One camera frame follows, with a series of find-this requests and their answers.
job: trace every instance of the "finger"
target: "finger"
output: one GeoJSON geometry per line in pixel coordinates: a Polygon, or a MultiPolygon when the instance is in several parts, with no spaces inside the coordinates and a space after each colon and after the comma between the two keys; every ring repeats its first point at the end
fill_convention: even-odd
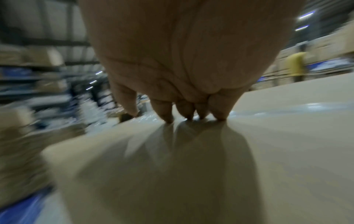
{"type": "Polygon", "coordinates": [[[186,100],[180,100],[176,102],[176,108],[178,112],[188,120],[192,120],[194,116],[194,104],[186,100]]]}
{"type": "Polygon", "coordinates": [[[150,99],[150,103],[156,114],[166,123],[172,123],[172,102],[150,99]]]}
{"type": "Polygon", "coordinates": [[[248,86],[238,89],[222,89],[210,95],[208,99],[210,112],[216,119],[226,120],[235,103],[247,89],[248,86]]]}
{"type": "Polygon", "coordinates": [[[121,84],[112,86],[112,93],[120,105],[133,117],[138,115],[138,107],[136,106],[136,92],[121,84]]]}
{"type": "Polygon", "coordinates": [[[207,103],[196,103],[194,107],[197,110],[200,119],[204,119],[210,113],[207,103]]]}

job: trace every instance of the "person in yellow shirt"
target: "person in yellow shirt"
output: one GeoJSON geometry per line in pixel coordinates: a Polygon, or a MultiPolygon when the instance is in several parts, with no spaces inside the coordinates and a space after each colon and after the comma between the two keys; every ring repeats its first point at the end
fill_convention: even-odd
{"type": "Polygon", "coordinates": [[[299,44],[297,47],[298,52],[288,56],[287,66],[291,76],[294,77],[294,82],[301,82],[304,81],[305,74],[307,73],[305,66],[307,44],[299,44]]]}

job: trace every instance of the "person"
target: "person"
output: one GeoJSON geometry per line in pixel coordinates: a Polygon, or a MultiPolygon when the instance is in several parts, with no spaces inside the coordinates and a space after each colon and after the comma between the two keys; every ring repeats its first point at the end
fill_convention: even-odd
{"type": "Polygon", "coordinates": [[[173,122],[227,119],[284,47],[306,0],[78,0],[117,102],[138,114],[136,93],[173,122]]]}
{"type": "Polygon", "coordinates": [[[306,42],[299,44],[297,46],[298,52],[287,58],[288,68],[291,76],[294,78],[294,82],[304,81],[305,74],[307,73],[305,66],[307,46],[306,42]]]}

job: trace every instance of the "dark hair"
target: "dark hair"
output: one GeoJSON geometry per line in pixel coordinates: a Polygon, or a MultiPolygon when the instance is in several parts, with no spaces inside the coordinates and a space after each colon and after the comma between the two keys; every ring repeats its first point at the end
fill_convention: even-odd
{"type": "Polygon", "coordinates": [[[307,48],[307,44],[300,44],[300,45],[298,46],[299,52],[305,52],[305,51],[306,51],[306,48],[307,48]]]}

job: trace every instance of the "metal roof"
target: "metal roof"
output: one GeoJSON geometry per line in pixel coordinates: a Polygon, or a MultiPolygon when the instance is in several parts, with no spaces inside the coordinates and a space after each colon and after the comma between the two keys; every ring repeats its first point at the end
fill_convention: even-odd
{"type": "MultiPolygon", "coordinates": [[[[346,22],[354,0],[308,0],[302,13],[315,11],[306,32],[294,32],[288,46],[302,39],[318,38],[346,22]]],[[[0,40],[18,45],[55,46],[68,71],[94,74],[104,70],[88,42],[75,0],[0,0],[0,40]]]]}

